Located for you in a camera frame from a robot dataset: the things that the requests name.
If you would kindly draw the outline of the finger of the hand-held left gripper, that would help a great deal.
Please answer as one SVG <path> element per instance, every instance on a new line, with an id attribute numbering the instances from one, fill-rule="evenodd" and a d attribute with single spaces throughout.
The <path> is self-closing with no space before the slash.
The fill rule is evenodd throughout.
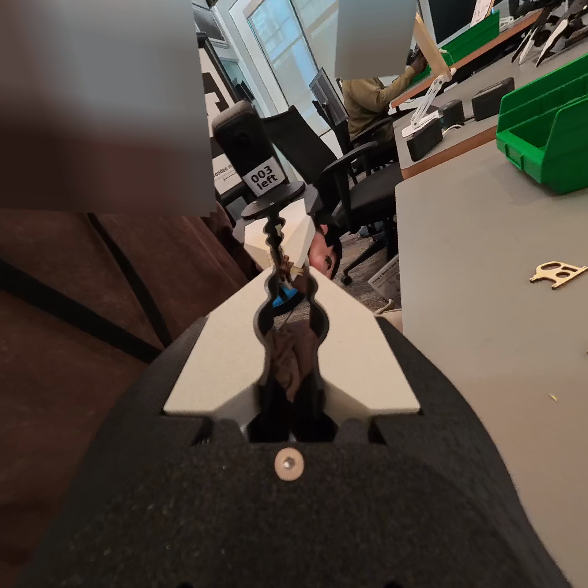
<path id="1" fill-rule="evenodd" d="M 260 270 L 275 268 L 275 260 L 268 242 L 268 218 L 247 221 L 243 232 L 243 246 Z"/>
<path id="2" fill-rule="evenodd" d="M 308 252 L 315 234 L 313 219 L 306 213 L 306 205 L 289 204 L 278 214 L 276 231 L 281 238 L 281 258 L 289 256 L 298 268 L 309 267 Z"/>

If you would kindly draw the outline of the green plastic bin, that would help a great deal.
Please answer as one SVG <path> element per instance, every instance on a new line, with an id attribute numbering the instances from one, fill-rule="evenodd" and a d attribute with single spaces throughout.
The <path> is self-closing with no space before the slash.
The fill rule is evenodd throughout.
<path id="1" fill-rule="evenodd" d="M 505 95 L 496 143 L 557 194 L 587 187 L 587 54 Z"/>
<path id="2" fill-rule="evenodd" d="M 468 27 L 452 40 L 445 42 L 440 48 L 445 51 L 445 62 L 450 68 L 454 68 L 464 57 L 467 57 L 478 48 L 499 35 L 500 12 L 493 8 L 491 14 L 482 22 L 473 27 Z"/>

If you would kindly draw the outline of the pale wooden board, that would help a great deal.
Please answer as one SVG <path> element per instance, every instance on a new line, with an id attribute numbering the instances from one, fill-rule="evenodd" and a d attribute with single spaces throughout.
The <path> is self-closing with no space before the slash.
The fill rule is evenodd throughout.
<path id="1" fill-rule="evenodd" d="M 456 70 L 454 68 L 451 69 L 445 62 L 443 55 L 439 48 L 437 48 L 435 41 L 430 36 L 430 33 L 418 12 L 415 16 L 413 38 L 427 60 L 432 70 L 432 74 L 435 77 L 441 77 L 442 81 L 445 83 L 450 82 Z"/>

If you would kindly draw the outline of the black office chair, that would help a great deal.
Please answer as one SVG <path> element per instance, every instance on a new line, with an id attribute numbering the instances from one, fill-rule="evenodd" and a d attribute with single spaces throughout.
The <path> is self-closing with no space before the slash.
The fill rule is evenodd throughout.
<path id="1" fill-rule="evenodd" d="M 381 249 L 387 258 L 399 252 L 396 215 L 396 188 L 403 182 L 398 163 L 366 173 L 365 179 L 349 187 L 348 168 L 355 159 L 368 163 L 377 143 L 365 143 L 341 158 L 315 134 L 295 106 L 286 112 L 262 119 L 273 145 L 298 171 L 303 180 L 319 192 L 323 209 L 334 217 L 341 233 L 356 233 L 361 226 L 383 222 L 383 236 L 349 266 L 343 269 L 342 283 L 349 285 L 349 272 Z"/>
<path id="2" fill-rule="evenodd" d="M 334 132 L 337 143 L 341 148 L 342 154 L 347 155 L 349 151 L 368 143 L 375 139 L 375 131 L 368 133 L 367 139 L 361 139 L 359 142 L 351 142 L 349 138 L 349 129 L 347 121 L 342 121 L 339 124 L 335 124 L 334 118 L 329 110 L 329 103 L 320 103 L 318 100 L 312 100 L 313 106 L 315 107 L 319 116 L 328 124 L 329 128 Z M 396 151 L 392 149 L 390 145 L 384 145 L 383 143 L 378 144 L 378 149 L 367 155 L 367 162 L 370 166 L 370 173 L 383 169 L 385 166 L 393 164 L 398 161 L 398 155 Z M 353 184 L 357 185 L 357 175 L 365 172 L 364 160 L 362 156 L 358 159 L 353 160 L 348 164 L 347 168 L 348 178 L 353 180 Z"/>

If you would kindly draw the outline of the white folding stand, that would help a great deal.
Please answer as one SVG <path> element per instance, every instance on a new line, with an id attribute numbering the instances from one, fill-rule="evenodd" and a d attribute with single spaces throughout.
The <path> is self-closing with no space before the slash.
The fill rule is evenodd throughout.
<path id="1" fill-rule="evenodd" d="M 440 89 L 442 88 L 443 84 L 451 81 L 454 72 L 455 69 L 452 68 L 448 74 L 439 75 L 435 78 L 435 80 L 427 90 L 420 106 L 413 113 L 410 120 L 410 125 L 402 130 L 401 135 L 403 138 L 408 138 L 412 136 L 418 130 L 422 129 L 425 125 L 432 121 L 434 118 L 438 118 L 437 114 L 434 114 L 434 112 L 429 113 L 428 110 L 431 107 L 432 102 L 436 98 Z"/>

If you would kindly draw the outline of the printed paper sheet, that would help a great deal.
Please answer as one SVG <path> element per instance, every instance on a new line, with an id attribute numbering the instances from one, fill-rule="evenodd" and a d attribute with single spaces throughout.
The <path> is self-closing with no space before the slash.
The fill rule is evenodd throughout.
<path id="1" fill-rule="evenodd" d="M 381 298 L 397 300 L 401 297 L 399 255 L 394 256 L 367 282 Z"/>

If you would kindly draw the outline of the large black monitor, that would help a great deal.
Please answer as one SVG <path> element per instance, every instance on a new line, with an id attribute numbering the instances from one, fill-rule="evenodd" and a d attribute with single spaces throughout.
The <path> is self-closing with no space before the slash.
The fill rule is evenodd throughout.
<path id="1" fill-rule="evenodd" d="M 421 18 L 438 47 L 466 31 L 477 1 L 418 1 Z"/>

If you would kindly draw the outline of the flat wooden cutout with holes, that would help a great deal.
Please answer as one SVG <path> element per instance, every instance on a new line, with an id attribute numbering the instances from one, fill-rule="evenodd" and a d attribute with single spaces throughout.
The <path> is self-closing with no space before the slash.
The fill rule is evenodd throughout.
<path id="1" fill-rule="evenodd" d="M 550 283 L 551 290 L 557 290 L 586 272 L 587 266 L 575 266 L 559 261 L 549 261 L 537 265 L 529 282 L 548 282 Z"/>

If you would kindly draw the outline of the white marker sign board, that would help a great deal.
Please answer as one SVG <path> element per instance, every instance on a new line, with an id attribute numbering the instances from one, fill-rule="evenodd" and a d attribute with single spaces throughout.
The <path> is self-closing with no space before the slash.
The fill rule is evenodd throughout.
<path id="1" fill-rule="evenodd" d="M 199 58 L 208 116 L 212 169 L 217 197 L 223 204 L 235 202 L 246 190 L 240 176 L 213 136 L 212 122 L 239 101 L 238 95 L 206 33 L 197 32 Z"/>

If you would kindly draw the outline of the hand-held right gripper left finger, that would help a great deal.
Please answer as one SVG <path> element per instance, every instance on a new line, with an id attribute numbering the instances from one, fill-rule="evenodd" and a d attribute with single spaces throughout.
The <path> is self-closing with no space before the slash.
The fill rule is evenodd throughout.
<path id="1" fill-rule="evenodd" d="M 260 413 L 259 384 L 266 383 L 274 325 L 266 269 L 210 312 L 164 404 L 167 416 L 233 420 L 241 430 Z"/>

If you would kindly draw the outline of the black and white device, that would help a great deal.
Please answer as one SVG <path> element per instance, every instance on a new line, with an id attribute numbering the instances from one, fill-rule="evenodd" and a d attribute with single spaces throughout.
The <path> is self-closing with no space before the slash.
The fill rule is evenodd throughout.
<path id="1" fill-rule="evenodd" d="M 567 8 L 561 16 L 555 11 L 566 3 Z M 523 17 L 532 11 L 540 11 L 538 18 L 521 41 L 511 57 L 511 62 L 523 63 L 531 49 L 541 49 L 535 66 L 539 67 L 558 50 L 576 45 L 587 38 L 587 1 L 524 1 L 516 12 Z"/>

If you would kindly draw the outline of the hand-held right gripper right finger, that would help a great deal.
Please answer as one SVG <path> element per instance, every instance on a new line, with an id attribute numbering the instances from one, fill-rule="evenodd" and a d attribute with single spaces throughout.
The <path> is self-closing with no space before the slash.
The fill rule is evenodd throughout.
<path id="1" fill-rule="evenodd" d="M 348 420 L 421 409 L 377 317 L 315 268 L 306 288 L 311 370 L 294 398 L 296 435 L 334 435 Z"/>

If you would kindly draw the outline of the black foam case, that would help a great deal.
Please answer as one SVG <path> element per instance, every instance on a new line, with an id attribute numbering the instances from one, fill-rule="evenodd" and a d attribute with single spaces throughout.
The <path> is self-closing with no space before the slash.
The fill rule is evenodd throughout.
<path id="1" fill-rule="evenodd" d="M 453 99 L 438 108 L 439 120 L 442 131 L 452 128 L 460 128 L 465 124 L 465 111 L 461 99 Z"/>
<path id="2" fill-rule="evenodd" d="M 498 115 L 502 98 L 514 90 L 514 77 L 507 77 L 477 92 L 471 102 L 474 120 L 482 121 Z"/>
<path id="3" fill-rule="evenodd" d="M 407 139 L 406 144 L 411 160 L 413 162 L 421 160 L 442 141 L 442 123 L 440 119 L 435 118 Z"/>

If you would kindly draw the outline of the person's left hand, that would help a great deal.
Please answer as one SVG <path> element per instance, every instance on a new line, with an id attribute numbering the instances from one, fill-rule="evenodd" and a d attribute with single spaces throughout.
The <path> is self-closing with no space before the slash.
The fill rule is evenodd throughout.
<path id="1" fill-rule="evenodd" d="M 339 230 L 333 224 L 317 224 L 309 252 L 309 264 L 333 280 L 342 259 Z"/>

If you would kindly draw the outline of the grey desk with wooden edge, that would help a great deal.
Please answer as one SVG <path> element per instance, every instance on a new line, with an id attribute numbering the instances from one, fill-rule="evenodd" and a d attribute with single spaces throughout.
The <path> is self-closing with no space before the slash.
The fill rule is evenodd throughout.
<path id="1" fill-rule="evenodd" d="M 512 63 L 510 57 L 505 57 L 461 84 L 453 86 L 448 92 L 438 95 L 433 101 L 433 106 L 440 107 L 454 99 L 460 99 L 464 107 L 465 116 L 471 117 L 473 115 L 472 97 L 482 89 L 486 89 L 488 86 L 494 85 L 507 77 L 513 77 L 516 88 L 519 88 L 586 53 L 587 39 L 584 39 L 582 42 L 549 57 L 539 67 L 535 65 L 537 56 L 528 57 L 522 64 L 518 62 Z M 495 115 L 482 121 L 471 119 L 462 127 L 449 130 L 441 143 L 435 146 L 424 158 L 416 161 L 412 160 L 406 145 L 407 140 L 401 134 L 402 130 L 408 126 L 410 119 L 411 115 L 407 114 L 393 123 L 399 166 L 404 180 L 444 164 L 485 143 L 494 141 L 498 116 Z"/>

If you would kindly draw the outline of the person's khaki pants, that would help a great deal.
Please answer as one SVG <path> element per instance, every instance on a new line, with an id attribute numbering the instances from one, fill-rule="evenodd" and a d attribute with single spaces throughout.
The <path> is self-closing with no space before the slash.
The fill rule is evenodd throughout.
<path id="1" fill-rule="evenodd" d="M 286 322 L 270 334 L 270 373 L 293 403 L 303 380 L 313 371 L 318 337 L 309 320 Z"/>

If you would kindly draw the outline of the glass window wall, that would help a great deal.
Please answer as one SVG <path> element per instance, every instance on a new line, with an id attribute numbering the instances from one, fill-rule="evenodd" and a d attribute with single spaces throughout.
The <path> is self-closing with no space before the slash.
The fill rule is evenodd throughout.
<path id="1" fill-rule="evenodd" d="M 338 1 L 236 1 L 229 9 L 249 54 L 279 91 L 278 112 L 294 105 L 318 134 L 327 124 L 313 106 L 311 82 L 324 70 L 334 82 Z"/>

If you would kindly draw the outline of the blue round object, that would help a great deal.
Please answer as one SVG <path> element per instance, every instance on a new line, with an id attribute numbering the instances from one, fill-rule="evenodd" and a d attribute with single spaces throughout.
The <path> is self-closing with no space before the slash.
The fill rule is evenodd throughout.
<path id="1" fill-rule="evenodd" d="M 305 295 L 295 288 L 286 288 L 281 285 L 276 298 L 272 302 L 272 307 L 275 312 L 289 312 L 301 303 Z"/>

